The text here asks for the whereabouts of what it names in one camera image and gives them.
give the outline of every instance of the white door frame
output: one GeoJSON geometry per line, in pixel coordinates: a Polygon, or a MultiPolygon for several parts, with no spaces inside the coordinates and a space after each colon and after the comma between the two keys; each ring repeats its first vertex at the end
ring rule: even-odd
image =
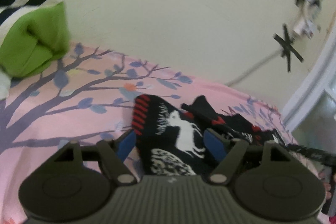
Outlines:
{"type": "Polygon", "coordinates": [[[323,93],[336,101],[336,94],[329,88],[336,74],[336,22],[333,24],[316,64],[281,111],[290,132],[300,125],[323,93]]]}

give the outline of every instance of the pink bedsheet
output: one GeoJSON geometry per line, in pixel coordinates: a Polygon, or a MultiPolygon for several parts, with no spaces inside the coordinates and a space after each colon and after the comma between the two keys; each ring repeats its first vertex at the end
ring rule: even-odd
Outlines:
{"type": "MultiPolygon", "coordinates": [[[[0,101],[0,223],[26,219],[17,198],[21,182],[68,140],[94,144],[130,128],[133,99],[140,94],[158,95],[176,107],[205,95],[217,112],[240,113],[262,129],[276,128],[286,143],[295,142],[276,108],[262,101],[119,52],[77,44],[41,75],[13,81],[9,98],[0,101]]],[[[309,161],[301,161],[315,172],[309,161]]],[[[125,163],[139,172],[134,151],[125,163]]]]}

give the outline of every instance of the orange flower print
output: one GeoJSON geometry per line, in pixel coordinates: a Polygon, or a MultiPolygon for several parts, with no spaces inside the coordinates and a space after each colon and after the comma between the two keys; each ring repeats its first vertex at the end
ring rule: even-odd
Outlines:
{"type": "Polygon", "coordinates": [[[126,83],[126,84],[124,85],[124,88],[125,88],[126,90],[128,90],[128,91],[136,91],[136,90],[137,90],[136,85],[134,85],[134,84],[129,84],[129,83],[126,83]]]}
{"type": "Polygon", "coordinates": [[[15,221],[12,218],[10,218],[8,221],[4,220],[3,224],[15,224],[15,221]]]}

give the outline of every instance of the patterned sock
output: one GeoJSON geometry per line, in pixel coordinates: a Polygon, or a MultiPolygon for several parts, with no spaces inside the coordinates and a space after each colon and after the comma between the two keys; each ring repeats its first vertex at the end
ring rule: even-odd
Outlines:
{"type": "Polygon", "coordinates": [[[204,161],[206,149],[199,125],[160,97],[135,99],[132,128],[145,174],[187,176],[213,170],[204,161]]]}
{"type": "Polygon", "coordinates": [[[260,127],[251,124],[240,114],[233,116],[218,114],[204,95],[197,97],[191,105],[182,104],[181,108],[191,112],[201,128],[212,128],[227,139],[239,138],[255,145],[263,145],[265,141],[275,140],[284,145],[276,129],[262,131],[260,127]]]}

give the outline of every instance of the white wall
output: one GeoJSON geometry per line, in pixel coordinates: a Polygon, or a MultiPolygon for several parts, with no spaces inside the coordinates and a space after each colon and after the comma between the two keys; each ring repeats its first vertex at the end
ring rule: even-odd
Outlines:
{"type": "MultiPolygon", "coordinates": [[[[294,0],[65,0],[73,39],[108,45],[186,74],[226,83],[276,50],[282,23],[294,23],[294,0]]],[[[297,42],[305,58],[292,73],[278,57],[234,86],[282,108],[315,63],[336,0],[325,0],[321,33],[297,42]]]]}

